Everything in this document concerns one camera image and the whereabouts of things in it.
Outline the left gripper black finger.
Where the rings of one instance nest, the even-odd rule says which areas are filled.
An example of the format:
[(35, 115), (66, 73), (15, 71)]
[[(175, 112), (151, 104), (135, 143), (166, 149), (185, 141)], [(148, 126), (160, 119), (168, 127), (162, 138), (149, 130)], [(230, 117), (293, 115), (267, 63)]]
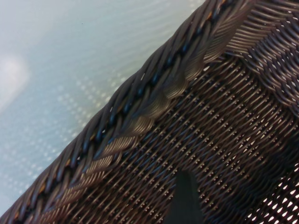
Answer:
[(201, 208), (194, 174), (181, 171), (176, 178), (174, 196), (165, 224), (200, 224)]

